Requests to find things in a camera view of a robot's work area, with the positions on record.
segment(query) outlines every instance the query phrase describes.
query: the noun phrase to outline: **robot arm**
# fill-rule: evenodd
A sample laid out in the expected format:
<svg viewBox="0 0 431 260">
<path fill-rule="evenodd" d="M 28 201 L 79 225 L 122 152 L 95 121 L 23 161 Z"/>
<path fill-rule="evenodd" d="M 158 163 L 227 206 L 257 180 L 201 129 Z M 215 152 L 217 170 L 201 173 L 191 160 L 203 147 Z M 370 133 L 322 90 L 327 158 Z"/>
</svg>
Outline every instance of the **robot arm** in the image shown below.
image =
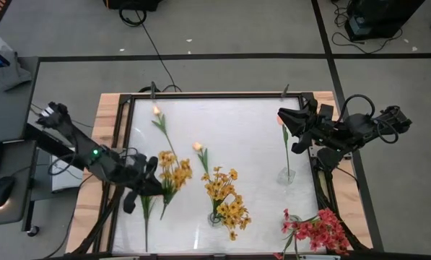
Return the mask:
<svg viewBox="0 0 431 260">
<path fill-rule="evenodd" d="M 130 188 L 134 197 L 161 195 L 162 185 L 154 176 L 157 158 L 142 154 L 133 155 L 134 164 L 126 165 L 121 156 L 105 145 L 99 145 L 72 122 L 67 107 L 63 104 L 49 103 L 43 110 L 37 124 L 44 128 L 55 129 L 66 137 L 76 148 L 75 157 L 96 177 L 117 186 Z"/>
<path fill-rule="evenodd" d="M 355 97 L 366 99 L 373 109 L 370 115 L 360 113 L 348 116 L 343 122 L 341 118 L 332 121 L 334 107 L 321 105 L 317 112 L 318 102 L 312 95 L 305 96 L 307 103 L 302 110 L 280 108 L 278 116 L 283 120 L 291 135 L 299 138 L 298 143 L 292 145 L 292 151 L 300 154 L 308 149 L 313 140 L 317 145 L 324 146 L 317 153 L 317 157 L 327 170 L 333 170 L 343 159 L 345 154 L 355 152 L 366 143 L 381 138 L 384 142 L 393 144 L 399 134 L 408 131 L 411 125 L 400 107 L 392 105 L 381 111 L 373 118 L 374 104 L 368 97 L 353 95 L 349 97 L 342 108 L 342 114 L 349 100 Z M 384 136 L 395 135 L 393 141 Z"/>
</svg>

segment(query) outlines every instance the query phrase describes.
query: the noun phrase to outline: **metal bracket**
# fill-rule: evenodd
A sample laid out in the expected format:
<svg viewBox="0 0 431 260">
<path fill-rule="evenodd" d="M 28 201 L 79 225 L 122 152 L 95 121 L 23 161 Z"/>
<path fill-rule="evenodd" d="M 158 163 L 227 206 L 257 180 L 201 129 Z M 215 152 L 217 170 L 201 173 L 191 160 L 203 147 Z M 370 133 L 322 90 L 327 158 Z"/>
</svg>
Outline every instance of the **metal bracket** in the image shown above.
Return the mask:
<svg viewBox="0 0 431 260">
<path fill-rule="evenodd" d="M 325 148 L 325 146 L 318 146 L 315 142 L 313 142 L 313 145 L 310 146 L 310 148 L 308 148 L 308 150 L 310 151 L 310 157 L 311 158 L 317 158 L 317 154 L 318 151 Z M 349 152 L 347 154 L 345 154 L 344 156 L 344 160 L 351 160 L 352 159 L 352 153 Z"/>
<path fill-rule="evenodd" d="M 217 253 L 214 255 L 214 260 L 225 260 L 227 255 L 224 253 Z"/>
</svg>

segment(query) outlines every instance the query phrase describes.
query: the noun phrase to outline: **glass vase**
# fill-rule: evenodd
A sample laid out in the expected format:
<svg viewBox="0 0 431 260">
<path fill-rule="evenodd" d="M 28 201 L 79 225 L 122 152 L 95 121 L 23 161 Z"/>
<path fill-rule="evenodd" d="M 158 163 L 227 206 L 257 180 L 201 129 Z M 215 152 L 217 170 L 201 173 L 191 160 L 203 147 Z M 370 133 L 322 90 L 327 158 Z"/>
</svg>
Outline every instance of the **glass vase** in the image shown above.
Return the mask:
<svg viewBox="0 0 431 260">
<path fill-rule="evenodd" d="M 210 212 L 207 216 L 207 221 L 209 221 L 209 225 L 213 228 L 222 226 L 222 216 L 218 213 L 214 214 L 213 212 Z"/>
<path fill-rule="evenodd" d="M 295 170 L 289 169 L 287 172 L 287 167 L 282 168 L 277 177 L 277 183 L 288 186 L 294 182 Z"/>
</svg>

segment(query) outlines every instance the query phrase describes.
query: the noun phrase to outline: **yellow flower bouquet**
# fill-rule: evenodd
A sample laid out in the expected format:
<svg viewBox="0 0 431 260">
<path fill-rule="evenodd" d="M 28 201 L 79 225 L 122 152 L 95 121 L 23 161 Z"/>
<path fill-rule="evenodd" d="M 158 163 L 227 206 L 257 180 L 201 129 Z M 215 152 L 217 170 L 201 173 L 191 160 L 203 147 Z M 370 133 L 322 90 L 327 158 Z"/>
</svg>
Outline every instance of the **yellow flower bouquet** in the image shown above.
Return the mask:
<svg viewBox="0 0 431 260">
<path fill-rule="evenodd" d="M 175 194 L 180 191 L 181 187 L 186 184 L 186 179 L 193 175 L 189 159 L 177 163 L 177 157 L 171 151 L 159 153 L 159 166 L 162 167 L 162 173 L 159 175 L 162 179 L 162 190 L 164 191 L 164 209 L 160 219 L 164 216 L 167 205 L 172 201 Z"/>
<path fill-rule="evenodd" d="M 214 174 L 209 175 L 207 148 L 204 149 L 199 143 L 193 144 L 193 148 L 198 152 L 198 157 L 204 166 L 205 174 L 201 180 L 206 181 L 205 188 L 212 202 L 212 212 L 209 215 L 209 223 L 212 226 L 222 224 L 230 231 L 230 239 L 236 240 L 236 226 L 244 230 L 252 219 L 248 215 L 248 210 L 244 206 L 243 197 L 236 193 L 233 181 L 238 179 L 238 172 L 231 169 L 228 174 L 221 173 L 221 167 L 214 168 Z M 234 198 L 231 202 L 226 202 L 229 197 Z"/>
<path fill-rule="evenodd" d="M 154 107 L 153 114 L 157 117 L 157 121 L 152 121 L 152 123 L 165 135 L 172 150 L 159 153 L 159 166 L 162 167 L 160 177 L 164 191 L 164 209 L 160 215 L 160 219 L 162 219 L 167 205 L 172 201 L 175 194 L 180 191 L 181 187 L 186 184 L 186 179 L 193 176 L 193 171 L 189 165 L 189 159 L 178 162 L 177 155 L 167 134 L 164 113 L 158 107 Z"/>
</svg>

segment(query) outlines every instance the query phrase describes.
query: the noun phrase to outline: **flower stem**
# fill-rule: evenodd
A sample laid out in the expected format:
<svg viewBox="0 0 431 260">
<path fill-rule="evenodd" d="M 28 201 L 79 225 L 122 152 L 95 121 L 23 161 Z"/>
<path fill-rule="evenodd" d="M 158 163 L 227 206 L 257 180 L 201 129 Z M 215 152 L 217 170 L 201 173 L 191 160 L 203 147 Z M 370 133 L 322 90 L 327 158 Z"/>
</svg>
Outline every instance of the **flower stem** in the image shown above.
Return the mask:
<svg viewBox="0 0 431 260">
<path fill-rule="evenodd" d="M 146 252 L 148 252 L 148 222 L 149 218 L 147 217 L 144 219 L 144 245 Z"/>
<path fill-rule="evenodd" d="M 162 214 L 160 215 L 160 220 L 162 220 L 162 217 L 164 217 L 164 212 L 165 212 L 165 209 L 167 209 L 167 205 L 168 204 L 164 203 L 164 209 L 162 210 Z"/>
<path fill-rule="evenodd" d="M 175 153 L 175 150 L 173 149 L 172 143 L 170 142 L 170 139 L 169 139 L 169 136 L 167 135 L 167 132 L 165 132 L 164 135 L 165 135 L 165 138 L 167 138 L 167 142 L 169 142 L 169 145 L 170 145 L 170 148 L 171 148 L 171 150 L 173 152 L 173 155 L 175 155 L 175 158 L 176 158 L 176 161 L 177 161 L 177 165 L 178 165 L 178 167 L 180 167 L 180 163 L 178 162 L 177 154 Z"/>
<path fill-rule="evenodd" d="M 289 167 L 289 150 L 286 143 L 286 158 L 287 158 L 287 183 L 290 182 L 290 167 Z"/>
<path fill-rule="evenodd" d="M 299 253 L 297 252 L 297 236 L 294 235 L 294 250 L 296 260 L 300 260 Z"/>
</svg>

